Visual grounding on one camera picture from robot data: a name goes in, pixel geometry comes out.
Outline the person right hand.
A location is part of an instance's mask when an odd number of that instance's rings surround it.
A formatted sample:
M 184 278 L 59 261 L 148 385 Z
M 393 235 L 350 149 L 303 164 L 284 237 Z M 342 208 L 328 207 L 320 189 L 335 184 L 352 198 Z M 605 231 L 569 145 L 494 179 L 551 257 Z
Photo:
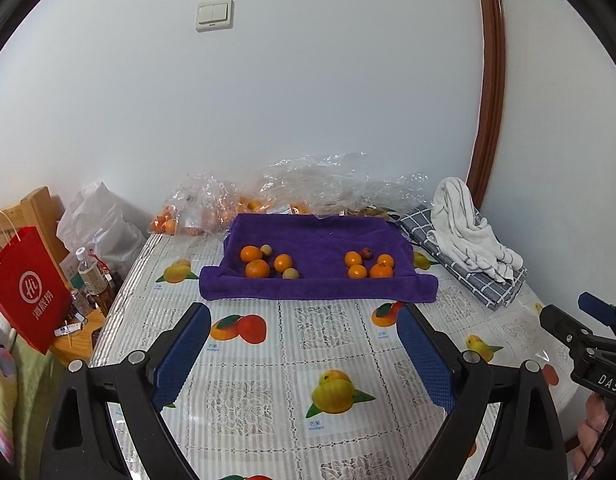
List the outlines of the person right hand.
M 573 455 L 575 474 L 579 474 L 584 468 L 609 417 L 603 399 L 596 393 L 589 396 L 586 401 L 586 419 L 580 423 L 577 430 L 579 445 Z

